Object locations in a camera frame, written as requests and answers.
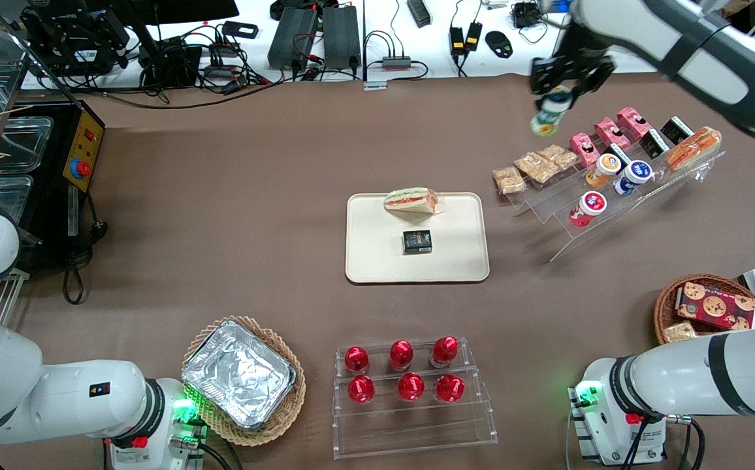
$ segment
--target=red knob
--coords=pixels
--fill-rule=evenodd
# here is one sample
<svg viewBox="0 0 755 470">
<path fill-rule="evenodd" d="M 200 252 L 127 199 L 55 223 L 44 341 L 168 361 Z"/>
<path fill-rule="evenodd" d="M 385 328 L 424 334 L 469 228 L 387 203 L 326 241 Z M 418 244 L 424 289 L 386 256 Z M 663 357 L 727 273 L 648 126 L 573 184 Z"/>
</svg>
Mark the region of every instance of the red knob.
<svg viewBox="0 0 755 470">
<path fill-rule="evenodd" d="M 449 365 L 450 361 L 456 359 L 456 355 L 458 355 L 458 340 L 453 336 L 446 336 L 432 346 L 430 362 L 433 366 L 444 367 Z"/>
<path fill-rule="evenodd" d="M 358 375 L 348 382 L 348 398 L 355 403 L 368 403 L 375 396 L 375 386 L 372 379 L 365 375 Z"/>
<path fill-rule="evenodd" d="M 345 368 L 353 374 L 365 374 L 369 367 L 369 354 L 359 346 L 345 352 Z"/>
<path fill-rule="evenodd" d="M 389 348 L 389 365 L 395 371 L 403 371 L 413 361 L 413 346 L 408 341 L 401 339 Z"/>
<path fill-rule="evenodd" d="M 398 380 L 398 397 L 404 401 L 416 401 L 425 393 L 425 382 L 421 375 L 407 372 Z"/>
<path fill-rule="evenodd" d="M 91 173 L 90 164 L 87 161 L 79 161 L 76 163 L 76 173 L 79 176 L 88 176 Z"/>
<path fill-rule="evenodd" d="M 131 441 L 131 446 L 135 449 L 145 449 L 145 446 L 148 446 L 148 438 L 145 435 L 138 435 Z"/>
<path fill-rule="evenodd" d="M 435 396 L 440 401 L 453 403 L 464 395 L 464 381 L 453 374 L 445 374 L 435 383 Z"/>
</svg>

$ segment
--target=brown tablecloth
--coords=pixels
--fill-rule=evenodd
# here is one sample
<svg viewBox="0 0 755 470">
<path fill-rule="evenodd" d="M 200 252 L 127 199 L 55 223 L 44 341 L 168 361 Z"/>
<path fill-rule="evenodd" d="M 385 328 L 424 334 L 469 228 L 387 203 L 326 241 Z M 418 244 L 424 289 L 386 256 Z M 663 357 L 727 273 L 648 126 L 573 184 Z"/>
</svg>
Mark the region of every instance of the brown tablecloth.
<svg viewBox="0 0 755 470">
<path fill-rule="evenodd" d="M 203 99 L 213 98 L 172 93 L 173 104 Z M 656 344 L 657 292 L 683 274 L 755 268 L 755 140 L 656 75 L 612 77 L 551 139 L 530 133 L 532 98 L 516 76 L 396 82 L 368 93 L 359 82 L 289 84 L 186 111 L 90 102 L 109 126 L 93 194 L 110 231 L 84 270 L 87 303 L 62 300 L 60 274 L 36 276 L 18 329 L 47 363 L 126 359 L 148 377 L 178 377 L 189 342 L 213 319 L 250 315 L 273 328 L 302 361 L 306 403 L 284 437 L 240 449 L 248 470 L 563 468 L 566 387 L 595 359 Z M 566 145 L 628 105 L 659 124 L 678 115 L 712 125 L 728 154 L 703 183 L 548 264 L 559 240 L 499 199 L 491 169 Z M 345 279 L 345 201 L 410 185 L 479 194 L 485 282 Z M 334 462 L 335 348 L 444 334 L 470 340 L 500 444 Z M 755 468 L 755 417 L 700 422 L 703 468 Z M 676 468 L 683 434 L 670 429 L 668 459 L 653 468 Z M 575 453 L 575 468 L 594 467 Z M 0 461 L 24 470 L 95 465 L 83 437 L 0 446 Z"/>
</svg>

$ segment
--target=small black package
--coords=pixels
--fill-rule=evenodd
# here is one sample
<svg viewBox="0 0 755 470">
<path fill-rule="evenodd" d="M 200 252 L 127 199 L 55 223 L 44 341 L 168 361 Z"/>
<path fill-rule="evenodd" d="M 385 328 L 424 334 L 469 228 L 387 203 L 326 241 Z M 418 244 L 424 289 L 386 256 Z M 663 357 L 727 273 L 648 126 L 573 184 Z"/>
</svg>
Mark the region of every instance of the small black package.
<svg viewBox="0 0 755 470">
<path fill-rule="evenodd" d="M 429 230 L 404 232 L 404 253 L 430 253 L 432 239 Z"/>
</svg>

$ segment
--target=foil container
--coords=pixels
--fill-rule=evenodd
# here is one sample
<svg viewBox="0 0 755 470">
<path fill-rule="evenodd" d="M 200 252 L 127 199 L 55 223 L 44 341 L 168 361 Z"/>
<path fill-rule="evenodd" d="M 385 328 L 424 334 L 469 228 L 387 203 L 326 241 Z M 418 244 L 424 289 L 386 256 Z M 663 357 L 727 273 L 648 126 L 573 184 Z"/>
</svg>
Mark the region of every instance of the foil container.
<svg viewBox="0 0 755 470">
<path fill-rule="evenodd" d="M 259 431 L 293 388 L 297 371 L 255 334 L 230 320 L 189 358 L 181 378 L 236 425 Z"/>
</svg>

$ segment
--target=clear acrylic shelf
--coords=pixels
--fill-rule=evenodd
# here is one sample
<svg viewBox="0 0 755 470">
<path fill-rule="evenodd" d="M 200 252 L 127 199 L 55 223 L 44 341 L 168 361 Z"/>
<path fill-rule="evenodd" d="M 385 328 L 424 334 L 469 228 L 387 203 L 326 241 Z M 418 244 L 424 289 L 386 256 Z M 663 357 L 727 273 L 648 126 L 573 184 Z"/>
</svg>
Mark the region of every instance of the clear acrylic shelf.
<svg viewBox="0 0 755 470">
<path fill-rule="evenodd" d="M 593 136 L 593 142 L 596 147 L 605 148 L 595 136 Z M 529 186 L 527 190 L 521 193 L 506 196 L 516 206 L 518 212 L 527 212 L 530 209 L 542 223 L 548 223 L 551 220 L 553 224 L 560 225 L 560 232 L 563 233 L 566 241 L 557 254 L 554 254 L 551 258 L 551 262 L 581 246 L 587 240 L 607 231 L 608 228 L 618 223 L 626 214 L 634 211 L 646 200 L 664 195 L 667 193 L 665 191 L 667 188 L 676 189 L 692 180 L 703 181 L 715 160 L 724 154 L 724 152 L 714 151 L 685 168 L 674 170 L 667 163 L 667 153 L 665 152 L 651 160 L 638 144 L 634 144 L 626 150 L 626 154 L 632 160 L 646 161 L 653 169 L 652 179 L 637 187 L 628 196 L 616 194 L 616 191 L 611 187 L 611 182 L 600 188 L 592 187 L 586 182 L 585 178 L 588 169 L 581 169 L 580 167 L 578 167 L 576 173 L 560 178 L 553 185 L 544 185 L 542 190 Z M 607 210 L 595 217 L 586 227 L 576 227 L 569 220 L 569 212 L 574 208 L 578 198 L 587 191 L 599 191 L 607 199 Z"/>
<path fill-rule="evenodd" d="M 345 369 L 348 348 L 336 351 L 333 397 L 334 459 L 396 454 L 452 447 L 495 444 L 494 410 L 488 390 L 467 340 L 459 338 L 458 356 L 443 369 L 431 366 L 429 351 L 434 342 L 413 343 L 413 363 L 404 372 L 389 369 L 389 345 L 365 348 L 369 354 L 369 378 L 375 396 L 366 404 L 348 398 L 348 382 L 354 378 Z M 422 398 L 412 403 L 396 395 L 398 379 L 416 372 L 425 382 Z M 438 377 L 453 374 L 464 381 L 464 395 L 445 404 L 434 398 Z"/>
</svg>

